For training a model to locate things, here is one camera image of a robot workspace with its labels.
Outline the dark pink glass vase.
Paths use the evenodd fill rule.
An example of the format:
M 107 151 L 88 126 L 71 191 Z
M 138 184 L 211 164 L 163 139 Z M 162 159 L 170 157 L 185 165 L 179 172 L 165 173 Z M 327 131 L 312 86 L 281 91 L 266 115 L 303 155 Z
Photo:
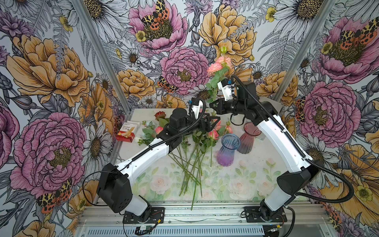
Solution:
M 248 154 L 252 151 L 255 138 L 261 135 L 261 131 L 252 123 L 248 122 L 244 125 L 244 133 L 240 137 L 240 147 L 238 152 Z

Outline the blue purple glass vase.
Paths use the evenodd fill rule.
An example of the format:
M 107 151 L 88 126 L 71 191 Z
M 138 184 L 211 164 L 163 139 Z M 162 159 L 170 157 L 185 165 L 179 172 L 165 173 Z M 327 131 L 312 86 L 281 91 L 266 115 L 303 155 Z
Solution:
M 235 151 L 241 144 L 240 138 L 235 134 L 229 133 L 221 138 L 221 144 L 222 147 L 217 152 L 216 160 L 221 166 L 231 166 L 235 158 Z

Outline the pink rose stem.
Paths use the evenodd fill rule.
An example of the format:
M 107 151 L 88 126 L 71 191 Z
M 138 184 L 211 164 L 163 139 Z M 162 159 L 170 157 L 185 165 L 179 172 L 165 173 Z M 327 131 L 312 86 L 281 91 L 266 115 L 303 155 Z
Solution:
M 208 103 L 214 102 L 218 97 L 218 83 L 225 77 L 225 74 L 233 68 L 232 60 L 226 56 L 228 48 L 221 47 L 221 56 L 217 58 L 216 62 L 211 64 L 207 70 L 208 75 L 211 77 L 210 81 L 206 84 L 210 98 Z

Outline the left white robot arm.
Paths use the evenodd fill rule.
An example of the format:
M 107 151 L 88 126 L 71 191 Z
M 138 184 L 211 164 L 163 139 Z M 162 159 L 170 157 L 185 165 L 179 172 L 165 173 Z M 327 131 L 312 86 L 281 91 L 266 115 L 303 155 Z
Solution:
M 176 108 L 157 137 L 132 158 L 117 165 L 108 164 L 101 170 L 97 195 L 114 213 L 127 211 L 137 216 L 147 213 L 149 203 L 133 194 L 132 185 L 152 164 L 176 149 L 183 137 L 195 131 L 211 132 L 220 117 L 206 112 L 203 99 L 193 99 L 189 110 Z

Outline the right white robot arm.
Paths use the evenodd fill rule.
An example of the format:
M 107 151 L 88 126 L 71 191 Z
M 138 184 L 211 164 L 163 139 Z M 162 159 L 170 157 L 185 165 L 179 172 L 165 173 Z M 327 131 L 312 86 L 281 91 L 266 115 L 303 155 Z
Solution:
M 268 101 L 261 102 L 254 83 L 243 83 L 236 75 L 217 83 L 223 98 L 210 103 L 218 115 L 243 115 L 271 142 L 282 158 L 286 172 L 278 176 L 277 187 L 260 203 L 258 214 L 269 222 L 284 206 L 300 195 L 304 188 L 319 172 L 308 162 L 311 156 L 297 143 Z

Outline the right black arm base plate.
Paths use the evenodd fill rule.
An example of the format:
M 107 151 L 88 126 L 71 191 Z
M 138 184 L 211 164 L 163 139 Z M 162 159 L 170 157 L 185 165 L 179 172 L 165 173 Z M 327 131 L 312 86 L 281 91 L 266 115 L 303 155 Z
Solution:
M 281 207 L 277 211 L 271 211 L 269 208 L 260 206 L 245 206 L 242 216 L 246 218 L 248 223 L 285 223 L 287 217 L 284 208 Z

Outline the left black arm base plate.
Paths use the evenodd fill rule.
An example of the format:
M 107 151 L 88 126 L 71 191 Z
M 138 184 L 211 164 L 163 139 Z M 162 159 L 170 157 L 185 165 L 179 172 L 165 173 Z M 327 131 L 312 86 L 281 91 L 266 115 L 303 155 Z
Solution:
M 148 207 L 145 212 L 137 216 L 126 211 L 123 215 L 123 224 L 161 224 L 164 222 L 164 207 Z

